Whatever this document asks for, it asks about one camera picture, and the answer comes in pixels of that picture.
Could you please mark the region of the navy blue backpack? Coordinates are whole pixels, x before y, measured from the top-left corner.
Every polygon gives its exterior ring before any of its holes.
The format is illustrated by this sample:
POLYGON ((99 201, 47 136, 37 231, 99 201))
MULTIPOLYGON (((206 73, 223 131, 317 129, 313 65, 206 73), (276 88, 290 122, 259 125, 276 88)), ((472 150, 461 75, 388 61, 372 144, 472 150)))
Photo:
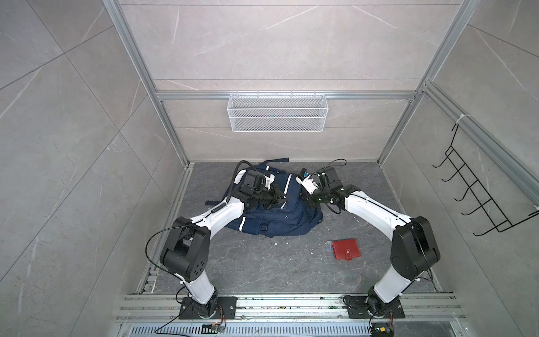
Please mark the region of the navy blue backpack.
POLYGON ((233 220, 226 227, 251 235, 288 237, 305 235, 322 222, 321 207, 313 209, 307 204, 306 191, 296 182, 297 174, 271 167, 269 161, 253 165, 249 161, 241 160, 234 168, 233 175, 245 169, 275 174, 277 185, 286 194, 286 201, 272 209, 259 206, 247 211, 244 216, 233 220))

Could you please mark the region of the red leather wallet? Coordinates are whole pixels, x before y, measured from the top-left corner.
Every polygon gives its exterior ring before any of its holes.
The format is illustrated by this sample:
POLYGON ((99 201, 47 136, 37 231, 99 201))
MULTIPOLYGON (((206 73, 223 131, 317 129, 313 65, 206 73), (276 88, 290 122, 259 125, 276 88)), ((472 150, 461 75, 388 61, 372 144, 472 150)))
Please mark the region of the red leather wallet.
POLYGON ((332 241, 331 248, 338 261, 351 261, 362 256, 356 239, 332 241))

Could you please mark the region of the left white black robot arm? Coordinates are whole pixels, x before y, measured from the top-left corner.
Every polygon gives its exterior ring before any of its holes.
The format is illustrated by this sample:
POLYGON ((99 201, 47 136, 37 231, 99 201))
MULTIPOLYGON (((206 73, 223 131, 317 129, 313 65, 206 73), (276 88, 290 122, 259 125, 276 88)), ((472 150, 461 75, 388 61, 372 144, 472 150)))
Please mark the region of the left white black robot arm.
POLYGON ((272 209, 285 201, 275 174, 241 170, 233 175, 224 198, 215 206, 199 216, 175 219, 159 262, 165 271, 184 282, 192 300, 202 306, 213 303, 217 290, 205 271, 213 237, 247 211, 259 206, 272 209))

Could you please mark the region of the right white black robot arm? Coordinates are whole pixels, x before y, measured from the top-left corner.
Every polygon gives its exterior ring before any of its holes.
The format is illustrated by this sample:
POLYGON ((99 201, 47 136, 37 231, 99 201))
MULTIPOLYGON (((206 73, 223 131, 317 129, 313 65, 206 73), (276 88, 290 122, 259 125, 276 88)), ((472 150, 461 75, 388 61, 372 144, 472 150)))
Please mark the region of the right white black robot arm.
POLYGON ((366 299, 369 314, 383 317, 390 312, 402 293, 424 272, 440 261, 441 254, 428 219, 400 213, 369 197, 353 185, 344 186, 333 167, 324 167, 313 174, 306 169, 296 181, 306 190, 310 206, 337 206, 364 219, 392 243, 390 267, 373 285, 366 299))

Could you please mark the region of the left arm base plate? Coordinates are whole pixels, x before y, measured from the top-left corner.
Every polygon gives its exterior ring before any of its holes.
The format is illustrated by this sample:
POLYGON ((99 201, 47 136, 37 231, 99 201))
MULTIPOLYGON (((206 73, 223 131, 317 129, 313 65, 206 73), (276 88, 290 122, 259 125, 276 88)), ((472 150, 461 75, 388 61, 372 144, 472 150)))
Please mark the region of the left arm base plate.
POLYGON ((202 305, 191 298, 182 300, 179 318, 181 320, 216 319, 223 316, 225 320, 233 320, 237 310, 237 297, 219 296, 202 305))

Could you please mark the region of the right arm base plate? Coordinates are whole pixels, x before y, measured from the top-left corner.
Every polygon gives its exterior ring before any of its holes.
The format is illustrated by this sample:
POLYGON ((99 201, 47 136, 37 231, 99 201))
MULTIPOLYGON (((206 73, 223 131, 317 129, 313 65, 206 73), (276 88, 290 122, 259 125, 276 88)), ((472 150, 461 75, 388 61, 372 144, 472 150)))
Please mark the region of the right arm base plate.
POLYGON ((350 319, 404 319, 404 309, 400 297, 397 296, 389 303, 384 303, 376 296, 351 296, 342 297, 343 304, 350 319))

